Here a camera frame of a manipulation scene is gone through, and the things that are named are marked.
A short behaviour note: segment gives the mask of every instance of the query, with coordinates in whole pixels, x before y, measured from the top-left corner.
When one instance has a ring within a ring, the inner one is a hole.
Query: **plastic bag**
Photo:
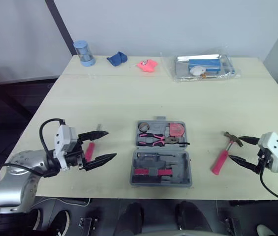
[[[240,76],[225,49],[214,49],[200,55],[165,56],[162,64],[176,82],[228,80]]]

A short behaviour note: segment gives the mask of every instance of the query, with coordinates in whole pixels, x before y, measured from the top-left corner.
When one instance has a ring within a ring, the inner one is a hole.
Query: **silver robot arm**
[[[88,171],[113,159],[116,153],[97,157],[91,162],[84,159],[83,141],[107,134],[92,131],[77,135],[75,129],[65,125],[63,120],[54,138],[55,150],[22,151],[12,156],[4,164],[7,169],[0,181],[0,214],[29,212],[41,177],[52,177],[60,170],[68,171],[74,166]]]

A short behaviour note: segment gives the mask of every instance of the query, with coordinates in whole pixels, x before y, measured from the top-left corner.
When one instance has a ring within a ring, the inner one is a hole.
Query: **white tabletop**
[[[23,132],[12,154],[42,149],[38,137],[41,123],[63,118],[77,133],[95,130],[97,124],[109,135],[97,142],[93,156],[116,152],[106,165],[89,172],[71,168],[56,177],[42,178],[37,195],[84,198],[159,198],[262,200],[275,199],[259,182],[259,176],[227,160],[219,176],[210,168],[227,146],[223,136],[260,137],[278,133],[278,85],[263,63],[255,58],[234,58],[241,77],[229,81],[175,83],[164,70],[160,58],[154,73],[132,66],[144,57],[129,57],[113,67],[106,57],[83,67],[74,56],[53,85]],[[191,188],[138,187],[129,183],[132,154],[136,150],[138,120],[166,116],[186,123],[186,151],[191,158]],[[45,140],[53,148],[58,124],[45,128]],[[257,163],[258,147],[233,146],[231,154]],[[265,171],[264,181],[278,193],[278,174]]]

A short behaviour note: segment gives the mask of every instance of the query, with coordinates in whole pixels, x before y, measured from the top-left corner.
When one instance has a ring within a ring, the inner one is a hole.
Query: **hammer head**
[[[239,138],[237,138],[235,135],[228,133],[227,131],[224,133],[224,136],[228,137],[230,141],[234,141],[238,144],[238,146],[242,147],[243,143]]]

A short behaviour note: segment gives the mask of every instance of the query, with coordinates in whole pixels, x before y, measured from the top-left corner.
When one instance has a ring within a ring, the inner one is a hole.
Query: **gray toolbox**
[[[145,132],[139,130],[139,126],[143,123],[148,124]],[[185,151],[189,144],[186,132],[172,136],[170,123],[180,124],[185,130],[185,123],[166,121],[165,117],[138,121],[135,139],[137,150],[133,153],[130,174],[132,185],[173,187],[192,185],[189,154]]]

